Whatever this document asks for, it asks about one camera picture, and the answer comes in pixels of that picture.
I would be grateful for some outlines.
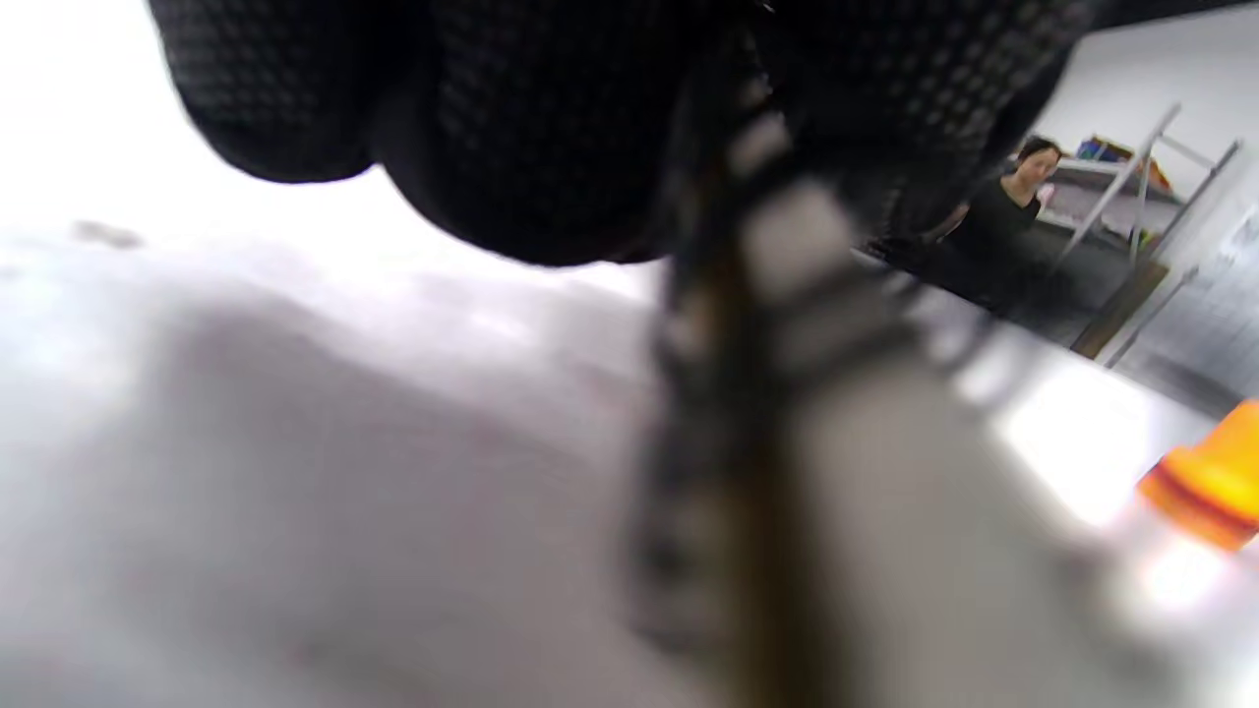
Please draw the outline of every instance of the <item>colorful items on shelf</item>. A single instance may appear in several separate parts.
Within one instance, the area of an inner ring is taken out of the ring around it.
[[[1081,160],[1097,160],[1099,163],[1127,163],[1132,160],[1136,154],[1131,147],[1124,147],[1118,142],[1107,140],[1099,135],[1085,140],[1075,149],[1075,156]],[[1149,169],[1149,181],[1157,184],[1158,186],[1166,189],[1167,191],[1175,191],[1172,189],[1172,183],[1167,180],[1167,175],[1158,166],[1158,160],[1151,157],[1153,165]],[[1144,164],[1138,165],[1138,169],[1144,169]]]

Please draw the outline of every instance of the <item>metal counter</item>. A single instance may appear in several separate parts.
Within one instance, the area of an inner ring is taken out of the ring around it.
[[[699,704],[617,601],[653,401],[651,304],[609,287],[617,271],[128,248],[73,233],[0,248],[6,704]],[[1122,566],[1133,481],[1212,421],[1021,330],[976,338],[977,310],[903,285],[889,296],[1026,462],[1035,501],[1003,513],[1042,520],[1064,572]],[[1175,670],[1147,677],[1115,649],[1105,671],[1253,705],[1245,573],[1133,558],[1178,603],[1141,610],[1153,630],[1124,636]],[[1186,600],[1177,568],[1209,582]],[[1200,611],[1221,593],[1226,624]],[[1074,680],[1020,666],[986,698],[1031,705],[1020,692]]]

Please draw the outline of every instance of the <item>metal shelf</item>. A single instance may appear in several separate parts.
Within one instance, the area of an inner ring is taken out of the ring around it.
[[[1157,251],[1165,248],[1168,243],[1168,236],[1176,229],[1181,223],[1182,217],[1188,210],[1190,207],[1201,197],[1202,191],[1215,180],[1220,170],[1236,155],[1238,150],[1241,147],[1241,141],[1234,141],[1233,145],[1224,152],[1219,160],[1211,160],[1206,156],[1197,154],[1195,150],[1190,149],[1183,142],[1172,139],[1166,135],[1167,126],[1171,125],[1176,116],[1180,115],[1180,103],[1173,105],[1171,108],[1163,113],[1160,118],[1158,125],[1146,136],[1141,146],[1133,150],[1132,159],[1127,163],[1102,163],[1095,160],[1075,160],[1064,159],[1059,163],[1058,171],[1050,181],[1056,181],[1059,184],[1081,184],[1088,188],[1098,189],[1102,191],[1102,197],[1098,198],[1097,204],[1079,223],[1074,224],[1075,231],[1071,233],[1070,241],[1066,242],[1066,247],[1058,257],[1058,262],[1054,270],[1058,270],[1066,260],[1068,254],[1079,246],[1080,241],[1090,233],[1097,233],[1095,226],[1100,223],[1102,213],[1114,202],[1115,197],[1121,194],[1131,194],[1137,199],[1137,218],[1132,224],[1133,233],[1141,233],[1143,227],[1143,215],[1146,210],[1146,204],[1153,199],[1157,202],[1166,202],[1175,204],[1177,207],[1176,215],[1163,229],[1162,238],[1155,248],[1139,248],[1139,242],[1136,238],[1126,238],[1128,248],[1128,260],[1131,263],[1131,272],[1137,272],[1139,266],[1153,258]],[[1151,168],[1153,161],[1151,160],[1151,151],[1156,144],[1163,144],[1177,152],[1181,152],[1190,157],[1191,160],[1199,163],[1204,168],[1207,168],[1209,173],[1206,179],[1194,190],[1194,194],[1188,199],[1180,199],[1175,194],[1166,189],[1151,183]]]
[[[1047,227],[1047,231],[1051,231],[1063,238],[1070,239],[1076,229],[1080,228],[1081,222],[1078,219],[1070,219],[1061,214],[1055,214],[1053,212],[1041,212],[1036,215],[1036,223],[1041,227]],[[1128,251],[1128,238],[1105,227],[1094,226],[1089,229],[1089,236],[1093,241],[1099,241],[1115,251]]]
[[[1058,171],[1049,178],[1050,184],[1074,184],[1095,191],[1104,191],[1114,181],[1119,173],[1124,171],[1127,163],[1099,163],[1097,160],[1076,160],[1064,157],[1058,164]],[[1141,195],[1142,175],[1137,171],[1129,174],[1119,193],[1127,197]],[[1161,185],[1151,183],[1147,198],[1165,204],[1185,204],[1185,200],[1173,191],[1163,189]]]

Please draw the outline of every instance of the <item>black shirt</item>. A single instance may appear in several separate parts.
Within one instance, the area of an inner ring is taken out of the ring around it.
[[[971,209],[944,241],[977,265],[1016,267],[1026,260],[1020,256],[1019,238],[1032,227],[1037,213],[1040,200],[1032,197],[1020,207],[1001,186],[1001,179],[995,179],[971,198]]]

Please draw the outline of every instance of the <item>shelving unit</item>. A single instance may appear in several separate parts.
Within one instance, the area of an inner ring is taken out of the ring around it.
[[[1071,251],[1074,251],[1085,237],[1097,237],[1099,233],[1105,233],[1104,228],[1099,228],[1102,215],[1114,203],[1115,198],[1121,195],[1134,197],[1137,200],[1136,219],[1132,228],[1127,234],[1117,236],[1117,238],[1119,238],[1128,249],[1131,270],[1136,271],[1143,262],[1152,258],[1155,252],[1162,251],[1167,246],[1170,238],[1173,236],[1176,226],[1180,224],[1185,213],[1194,205],[1195,202],[1197,202],[1199,197],[1201,197],[1206,188],[1215,181],[1215,178],[1220,174],[1225,165],[1228,165],[1234,155],[1236,155],[1238,150],[1241,149],[1241,141],[1235,140],[1219,160],[1211,160],[1183,142],[1168,136],[1167,127],[1173,120],[1176,120],[1180,111],[1180,103],[1168,108],[1155,126],[1155,130],[1146,136],[1146,139],[1141,142],[1141,146],[1134,151],[1132,159],[1127,163],[1102,163],[1075,159],[1064,159],[1059,163],[1058,171],[1050,180],[1053,184],[1070,184],[1090,190],[1102,190],[1102,197],[1093,205],[1088,217],[1079,222],[1073,222],[1060,215],[1039,219],[1041,223],[1046,223],[1051,227],[1074,227],[1066,247],[1063,248],[1058,257],[1055,270],[1061,266],[1063,261],[1066,260]],[[1191,161],[1207,169],[1206,179],[1199,184],[1197,189],[1194,190],[1188,199],[1181,199],[1175,193],[1168,191],[1157,184],[1151,184],[1149,170],[1152,161],[1149,157],[1156,145],[1166,145],[1181,155],[1185,155]],[[1163,233],[1161,238],[1157,239],[1157,243],[1151,247],[1142,248],[1139,234],[1142,233],[1144,226],[1147,226],[1144,222],[1144,213],[1147,204],[1151,202],[1172,205],[1176,210],[1167,226],[1163,228]],[[1103,238],[1105,241],[1113,241],[1113,238],[1109,238],[1110,236],[1115,234],[1105,234]]]
[[[1107,268],[1109,275],[1100,273],[1103,270],[1100,267],[1089,268],[1098,271],[1095,277],[1103,276],[1103,280],[1094,285],[1094,287],[1100,286],[1098,295],[1102,296],[1102,301],[1088,315],[1083,330],[1070,345],[1075,351],[1090,357],[1100,351],[1118,328],[1157,287],[1167,272],[1156,262],[1157,256],[1178,236],[1177,227],[1185,214],[1241,149],[1241,141],[1234,140],[1219,159],[1212,160],[1167,135],[1168,126],[1180,111],[1178,103],[1171,106],[1127,163],[1064,159],[1050,180],[1059,185],[1070,185],[1070,189],[1102,193],[1083,219],[1053,212],[1042,213],[1037,218],[1040,224],[1059,232],[1059,236],[1066,237],[1068,232],[1070,234],[1053,270],[1059,270],[1085,238],[1090,244],[1103,244],[1105,251],[1118,251],[1114,253],[1118,258]],[[1151,183],[1153,165],[1151,152],[1160,145],[1175,150],[1207,171],[1187,198]],[[1146,229],[1158,232],[1158,236],[1143,244],[1141,234]],[[1113,286],[1107,286],[1107,282],[1113,282]]]

